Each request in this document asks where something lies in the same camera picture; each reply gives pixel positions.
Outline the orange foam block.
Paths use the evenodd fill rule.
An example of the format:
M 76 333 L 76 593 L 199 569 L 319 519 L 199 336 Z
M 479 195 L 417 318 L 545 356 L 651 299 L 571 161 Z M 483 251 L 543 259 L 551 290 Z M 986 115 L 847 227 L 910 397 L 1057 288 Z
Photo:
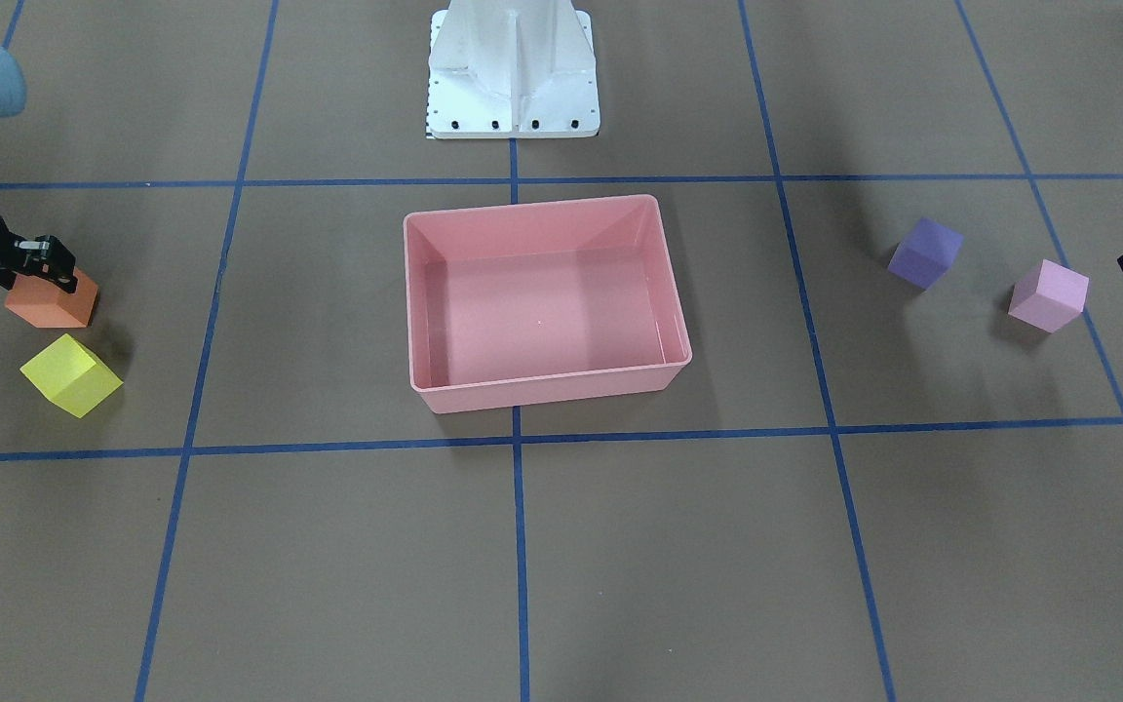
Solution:
M 6 294 L 4 308 L 37 329 L 85 328 L 94 314 L 99 288 L 81 268 L 75 268 L 75 292 L 64 292 L 42 277 L 18 275 Z

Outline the pink foam block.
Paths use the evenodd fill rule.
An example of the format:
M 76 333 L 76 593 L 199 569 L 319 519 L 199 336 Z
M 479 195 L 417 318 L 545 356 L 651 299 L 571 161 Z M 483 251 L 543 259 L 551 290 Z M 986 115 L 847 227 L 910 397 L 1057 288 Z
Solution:
M 1043 332 L 1059 332 L 1084 312 L 1089 277 L 1042 259 L 1013 286 L 1007 314 Z

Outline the pink plastic bin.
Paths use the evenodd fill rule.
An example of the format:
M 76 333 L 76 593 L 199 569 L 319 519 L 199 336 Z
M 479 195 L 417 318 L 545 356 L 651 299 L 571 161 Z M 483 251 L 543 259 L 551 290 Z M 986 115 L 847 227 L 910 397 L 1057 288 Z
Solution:
M 659 201 L 403 219 L 410 386 L 436 414 L 646 394 L 692 361 Z

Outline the yellow foam block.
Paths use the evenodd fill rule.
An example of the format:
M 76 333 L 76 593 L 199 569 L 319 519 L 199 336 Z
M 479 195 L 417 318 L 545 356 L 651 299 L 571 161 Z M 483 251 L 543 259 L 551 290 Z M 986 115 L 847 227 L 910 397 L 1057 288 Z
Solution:
M 76 418 L 85 417 L 122 388 L 122 379 L 67 332 L 22 364 L 19 372 L 51 404 Z

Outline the purple foam block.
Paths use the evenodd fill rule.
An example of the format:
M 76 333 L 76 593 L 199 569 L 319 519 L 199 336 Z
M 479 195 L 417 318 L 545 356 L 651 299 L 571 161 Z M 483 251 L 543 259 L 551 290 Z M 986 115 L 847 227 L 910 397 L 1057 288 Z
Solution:
M 922 217 L 891 254 L 887 270 L 906 283 L 928 290 L 953 267 L 962 246 L 962 234 Z

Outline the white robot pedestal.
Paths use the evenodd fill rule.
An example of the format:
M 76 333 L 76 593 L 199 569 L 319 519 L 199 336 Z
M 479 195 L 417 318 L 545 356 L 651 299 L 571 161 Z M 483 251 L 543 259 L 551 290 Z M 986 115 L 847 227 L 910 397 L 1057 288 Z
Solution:
M 426 137 L 600 133 L 593 22 L 570 1 L 451 1 L 429 30 Z

